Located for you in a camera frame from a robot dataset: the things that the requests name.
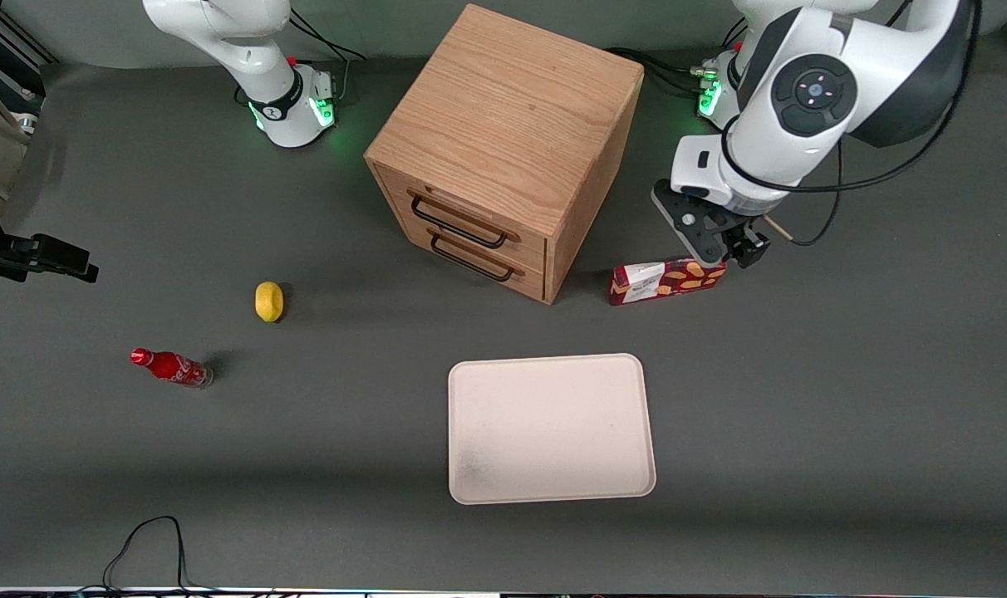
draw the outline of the bottle cap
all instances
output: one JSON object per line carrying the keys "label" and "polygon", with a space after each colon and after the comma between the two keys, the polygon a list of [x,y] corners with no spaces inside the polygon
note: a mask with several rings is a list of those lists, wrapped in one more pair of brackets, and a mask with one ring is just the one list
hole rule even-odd
{"label": "bottle cap", "polygon": [[150,364],[151,362],[153,362],[153,351],[148,351],[148,349],[142,347],[131,351],[131,363]]}

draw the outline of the wooden drawer cabinet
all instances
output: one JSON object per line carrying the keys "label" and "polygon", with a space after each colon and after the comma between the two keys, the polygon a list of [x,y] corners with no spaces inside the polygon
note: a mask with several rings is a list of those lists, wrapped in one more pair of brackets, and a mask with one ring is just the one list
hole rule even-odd
{"label": "wooden drawer cabinet", "polygon": [[552,303],[641,80],[632,61],[467,5],[364,157],[414,245]]}

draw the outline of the green led light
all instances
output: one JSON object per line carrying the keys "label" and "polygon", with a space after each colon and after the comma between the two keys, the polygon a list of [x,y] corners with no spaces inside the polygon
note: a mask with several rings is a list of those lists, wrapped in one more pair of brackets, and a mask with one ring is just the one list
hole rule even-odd
{"label": "green led light", "polygon": [[717,99],[721,96],[721,84],[713,83],[711,87],[707,88],[700,99],[700,112],[704,114],[704,117],[709,117],[714,113],[714,109],[717,107]]}
{"label": "green led light", "polygon": [[318,119],[318,124],[325,126],[333,125],[333,103],[330,100],[307,99],[307,106],[311,107]]}
{"label": "green led light", "polygon": [[256,128],[264,131],[264,123],[260,122],[260,114],[256,113],[252,102],[249,103],[249,111],[253,113],[253,118],[256,119]]}

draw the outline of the gray table surface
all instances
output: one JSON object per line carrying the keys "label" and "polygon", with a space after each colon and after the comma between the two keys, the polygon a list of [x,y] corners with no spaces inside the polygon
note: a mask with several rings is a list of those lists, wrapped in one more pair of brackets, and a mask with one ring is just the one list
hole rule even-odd
{"label": "gray table surface", "polygon": [[[1007,596],[1007,34],[979,58],[942,143],[847,193],[823,244],[625,307],[606,272],[682,254],[649,187],[706,130],[652,85],[549,307],[414,249],[364,165],[420,61],[355,64],[296,150],[222,68],[54,68],[7,222],[102,276],[0,280],[1,586],[94,583],[170,513],[214,586]],[[913,148],[849,141],[847,178]],[[812,235],[830,200],[774,215]],[[263,280],[290,285],[281,325]],[[219,382],[158,383],[136,345]],[[599,352],[643,362],[652,495],[453,502],[449,368]],[[117,581],[166,586],[173,560],[146,530]]]}

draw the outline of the wooden stick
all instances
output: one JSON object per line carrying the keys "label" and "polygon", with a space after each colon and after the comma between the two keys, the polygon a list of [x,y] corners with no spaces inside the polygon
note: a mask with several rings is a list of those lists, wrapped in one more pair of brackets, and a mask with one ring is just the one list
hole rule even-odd
{"label": "wooden stick", "polygon": [[15,117],[12,116],[12,113],[9,112],[9,109],[5,107],[5,103],[2,102],[1,98],[0,113],[2,113],[2,118],[5,118],[5,121],[8,121],[8,124],[12,126],[13,129],[20,131],[21,133],[24,132],[24,130],[20,128],[20,124],[18,124],[17,119],[15,119]]}
{"label": "wooden stick", "polygon": [[772,218],[770,218],[769,215],[763,215],[762,219],[765,220],[767,225],[769,225],[770,227],[772,227],[772,230],[776,231],[777,235],[781,236],[781,238],[784,238],[785,242],[790,243],[792,241],[794,241],[796,239],[796,238],[794,238],[794,236],[788,235],[788,232],[784,231],[783,227],[780,227],[780,225],[777,225],[776,222],[774,222],[774,220]]}
{"label": "wooden stick", "polygon": [[9,137],[9,139],[11,140],[16,141],[21,146],[26,146],[31,143],[30,137],[27,135],[27,133],[24,133],[24,130],[20,128],[20,124],[18,124],[17,119],[13,118],[12,113],[9,112],[9,109],[7,109],[5,105],[3,105],[1,98],[0,98],[0,114],[2,115],[2,119],[5,121],[5,125],[0,126],[0,132],[4,136]]}

